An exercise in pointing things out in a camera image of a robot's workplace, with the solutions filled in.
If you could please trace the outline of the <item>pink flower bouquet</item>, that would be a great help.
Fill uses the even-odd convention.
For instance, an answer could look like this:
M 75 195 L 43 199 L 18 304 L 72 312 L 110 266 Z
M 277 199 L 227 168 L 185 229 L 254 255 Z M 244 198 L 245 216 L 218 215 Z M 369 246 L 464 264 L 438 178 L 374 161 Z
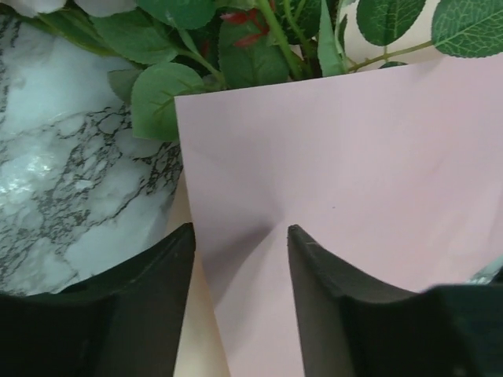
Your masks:
M 108 82 L 130 106 L 139 138 L 176 141 L 178 96 L 399 66 L 426 48 L 458 58 L 502 51 L 499 1 L 441 1 L 426 42 L 391 50 L 417 22 L 423 1 L 356 1 L 355 22 L 380 54 L 347 53 L 346 1 L 4 1 L 1 12 L 130 68 Z

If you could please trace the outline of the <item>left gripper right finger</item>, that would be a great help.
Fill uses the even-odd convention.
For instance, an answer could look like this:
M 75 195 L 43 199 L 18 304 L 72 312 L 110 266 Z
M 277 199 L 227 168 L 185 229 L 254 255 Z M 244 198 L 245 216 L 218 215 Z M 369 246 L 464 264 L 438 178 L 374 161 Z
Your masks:
M 413 293 L 370 276 L 288 228 L 307 376 L 499 376 L 502 284 Z

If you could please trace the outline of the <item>pink wrapping paper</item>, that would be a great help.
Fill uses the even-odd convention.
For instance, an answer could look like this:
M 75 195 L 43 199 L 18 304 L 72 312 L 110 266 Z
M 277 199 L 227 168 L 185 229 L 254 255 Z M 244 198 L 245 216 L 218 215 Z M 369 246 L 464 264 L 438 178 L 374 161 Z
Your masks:
M 304 373 L 287 229 L 408 291 L 502 263 L 502 57 L 444 57 L 175 101 L 233 376 Z

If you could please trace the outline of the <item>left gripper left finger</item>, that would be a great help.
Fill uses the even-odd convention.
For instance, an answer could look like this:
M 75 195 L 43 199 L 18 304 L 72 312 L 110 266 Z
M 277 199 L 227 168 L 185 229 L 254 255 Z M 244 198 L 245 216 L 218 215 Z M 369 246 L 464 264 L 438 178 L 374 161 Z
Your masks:
M 2 375 L 172 376 L 195 250 L 185 223 L 63 291 L 2 294 Z

